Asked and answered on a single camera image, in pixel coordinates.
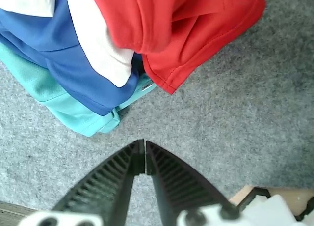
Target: teal mesh fabric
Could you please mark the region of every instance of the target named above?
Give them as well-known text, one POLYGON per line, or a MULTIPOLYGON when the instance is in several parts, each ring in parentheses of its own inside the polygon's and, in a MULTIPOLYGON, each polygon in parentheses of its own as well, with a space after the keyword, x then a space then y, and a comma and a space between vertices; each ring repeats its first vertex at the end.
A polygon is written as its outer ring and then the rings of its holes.
POLYGON ((110 132, 120 122, 119 110, 156 87, 146 74, 142 75, 135 93, 128 101, 111 113, 100 116, 71 97, 47 69, 14 54, 1 43, 0 60, 35 100, 46 106, 65 126, 86 136, 92 136, 96 132, 110 132))

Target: blue shirt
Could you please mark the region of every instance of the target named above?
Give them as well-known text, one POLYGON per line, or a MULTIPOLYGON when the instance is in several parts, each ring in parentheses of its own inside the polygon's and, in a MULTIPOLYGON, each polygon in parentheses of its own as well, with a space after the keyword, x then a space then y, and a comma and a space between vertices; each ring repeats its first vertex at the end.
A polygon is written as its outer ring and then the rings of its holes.
POLYGON ((136 68, 121 88, 94 71, 79 44, 67 0, 56 0, 53 18, 0 9, 0 42, 49 69, 72 97, 99 115, 110 113, 128 100, 138 83, 136 68))

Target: gray carpet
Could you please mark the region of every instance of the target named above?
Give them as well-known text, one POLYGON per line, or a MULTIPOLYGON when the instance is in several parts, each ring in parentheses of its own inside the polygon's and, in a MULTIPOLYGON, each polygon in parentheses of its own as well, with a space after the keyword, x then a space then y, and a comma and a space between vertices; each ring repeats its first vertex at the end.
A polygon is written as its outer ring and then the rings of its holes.
MULTIPOLYGON (((49 209, 94 166, 145 138, 230 197, 245 184, 314 188, 314 0, 267 0, 263 18, 173 95, 156 89, 112 133, 60 124, 0 68, 0 200, 49 209)), ((129 226, 160 225, 153 185, 135 181, 129 226)))

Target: red shirt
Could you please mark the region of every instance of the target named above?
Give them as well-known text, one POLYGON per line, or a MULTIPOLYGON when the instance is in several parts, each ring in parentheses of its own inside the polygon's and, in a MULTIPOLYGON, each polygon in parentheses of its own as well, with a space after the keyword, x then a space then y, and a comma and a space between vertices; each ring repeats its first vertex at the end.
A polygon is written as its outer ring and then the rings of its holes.
POLYGON ((172 94, 199 65, 262 15, 264 0, 95 0, 119 48, 143 55, 172 94))

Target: white fabric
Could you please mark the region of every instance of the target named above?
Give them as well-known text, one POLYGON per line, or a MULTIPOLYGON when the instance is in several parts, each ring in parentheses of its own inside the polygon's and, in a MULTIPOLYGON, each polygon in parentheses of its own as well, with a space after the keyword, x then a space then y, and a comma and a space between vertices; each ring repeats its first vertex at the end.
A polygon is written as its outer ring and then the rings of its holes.
POLYGON ((0 0, 0 8, 19 14, 52 17, 55 0, 0 0))
POLYGON ((100 75, 122 87, 131 75, 134 51, 117 48, 94 0, 68 0, 78 40, 85 55, 100 75))

